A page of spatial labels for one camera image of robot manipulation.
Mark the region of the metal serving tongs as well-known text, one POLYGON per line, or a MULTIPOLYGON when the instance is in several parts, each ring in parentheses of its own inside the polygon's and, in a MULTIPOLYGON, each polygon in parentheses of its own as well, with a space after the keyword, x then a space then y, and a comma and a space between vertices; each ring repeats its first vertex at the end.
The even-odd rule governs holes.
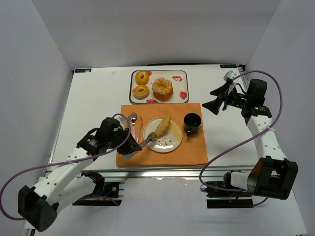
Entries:
POLYGON ((130 154, 124 155, 124 160, 125 162, 127 162, 128 160, 131 159, 131 157, 133 157, 135 154, 137 154, 139 151, 141 151, 147 144, 155 141, 157 139, 157 135, 155 132, 151 132, 148 137, 141 142, 138 146, 140 147, 138 150, 135 150, 133 152, 131 152, 130 154))

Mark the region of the oblong golden bread roll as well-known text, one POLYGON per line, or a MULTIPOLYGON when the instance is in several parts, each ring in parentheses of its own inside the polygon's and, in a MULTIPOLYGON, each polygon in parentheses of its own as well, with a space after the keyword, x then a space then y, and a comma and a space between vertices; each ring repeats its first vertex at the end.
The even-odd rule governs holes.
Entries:
POLYGON ((158 138, 162 137, 165 132, 169 129, 171 121, 171 116, 165 116, 162 121, 159 123, 159 125, 155 129, 155 134, 158 138))

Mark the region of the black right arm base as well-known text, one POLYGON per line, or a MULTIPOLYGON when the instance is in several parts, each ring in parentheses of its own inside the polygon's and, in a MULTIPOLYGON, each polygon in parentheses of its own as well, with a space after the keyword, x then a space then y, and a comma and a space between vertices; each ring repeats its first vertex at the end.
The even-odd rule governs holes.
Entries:
MULTIPOLYGON (((249 173, 242 171, 232 173, 233 171, 229 171, 224 174, 222 180, 207 181, 206 184, 233 190, 238 190, 241 186, 247 190, 246 183, 249 173)), ((248 192, 223 191, 204 184, 200 186, 200 190, 206 193, 207 208, 209 209, 253 208, 252 196, 248 192)))

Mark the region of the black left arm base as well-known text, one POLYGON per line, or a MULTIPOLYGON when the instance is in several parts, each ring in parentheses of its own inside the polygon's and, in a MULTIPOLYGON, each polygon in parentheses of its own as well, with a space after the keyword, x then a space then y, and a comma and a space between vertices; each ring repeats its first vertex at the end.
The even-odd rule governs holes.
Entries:
POLYGON ((95 171, 83 172, 81 177, 92 180, 93 191, 75 201, 73 206, 118 207, 122 203, 125 183, 105 181, 105 178, 95 171))

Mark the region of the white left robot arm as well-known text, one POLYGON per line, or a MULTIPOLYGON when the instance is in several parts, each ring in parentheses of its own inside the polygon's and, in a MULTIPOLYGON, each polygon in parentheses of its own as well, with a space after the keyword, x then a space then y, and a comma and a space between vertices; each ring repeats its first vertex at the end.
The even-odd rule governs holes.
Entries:
POLYGON ((24 186, 18 193, 18 213, 37 231, 47 230, 58 214, 78 199, 91 195, 104 196, 104 177, 84 169, 108 150, 116 150, 128 158, 141 151, 130 134, 128 127, 122 127, 119 120, 104 119, 99 128, 90 130, 76 145, 65 164, 59 164, 48 176, 32 187, 24 186))

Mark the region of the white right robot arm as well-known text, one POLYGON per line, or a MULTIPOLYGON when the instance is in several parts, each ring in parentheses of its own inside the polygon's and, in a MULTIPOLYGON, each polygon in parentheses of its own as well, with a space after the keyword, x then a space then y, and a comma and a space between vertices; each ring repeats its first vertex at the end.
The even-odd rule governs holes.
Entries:
POLYGON ((227 79, 223 86, 210 93, 216 96, 216 99, 203 104, 203 107, 215 115, 227 106, 240 108, 252 134, 251 140, 255 143, 259 160, 248 173, 226 173, 222 185, 204 185, 217 191, 247 192, 254 196, 286 200, 296 179, 298 165, 287 159, 277 141, 271 112, 264 105, 267 83, 252 79, 244 94, 238 93, 235 85, 232 79, 227 79))

